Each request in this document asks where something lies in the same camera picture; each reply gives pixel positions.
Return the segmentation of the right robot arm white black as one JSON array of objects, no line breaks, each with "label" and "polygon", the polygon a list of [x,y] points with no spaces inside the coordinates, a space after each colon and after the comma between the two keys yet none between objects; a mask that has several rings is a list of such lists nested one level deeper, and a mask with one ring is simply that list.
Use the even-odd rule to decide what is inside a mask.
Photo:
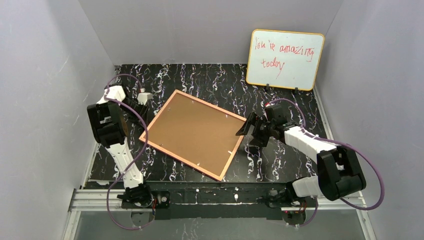
[{"label": "right robot arm white black", "polygon": [[236,132],[251,135],[251,146],[266,147],[271,137],[297,149],[317,165],[317,175],[301,177],[285,185],[285,190],[271,197],[295,202],[305,197],[325,197],[330,201],[363,190],[366,179],[356,153],[345,146],[330,144],[310,136],[298,123],[288,120],[283,108],[271,105],[265,114],[252,112]]}]

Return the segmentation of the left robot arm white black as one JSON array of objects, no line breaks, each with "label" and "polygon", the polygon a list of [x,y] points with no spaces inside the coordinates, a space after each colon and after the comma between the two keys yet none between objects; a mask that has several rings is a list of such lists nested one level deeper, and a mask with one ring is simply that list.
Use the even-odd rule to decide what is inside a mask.
[{"label": "left robot arm white black", "polygon": [[121,85],[106,87],[102,98],[87,107],[87,114],[94,139],[112,156],[126,189],[140,187],[144,183],[142,172],[133,163],[128,144],[129,129],[122,111],[138,120],[148,110],[150,92],[141,89],[137,97],[127,96]]}]

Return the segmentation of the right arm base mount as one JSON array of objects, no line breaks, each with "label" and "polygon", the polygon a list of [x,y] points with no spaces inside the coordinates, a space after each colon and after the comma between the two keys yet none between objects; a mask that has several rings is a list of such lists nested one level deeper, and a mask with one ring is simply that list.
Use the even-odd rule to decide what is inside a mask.
[{"label": "right arm base mount", "polygon": [[308,206],[306,197],[293,199],[283,191],[269,191],[264,197],[265,204],[270,208],[296,208],[295,212],[305,212]]}]

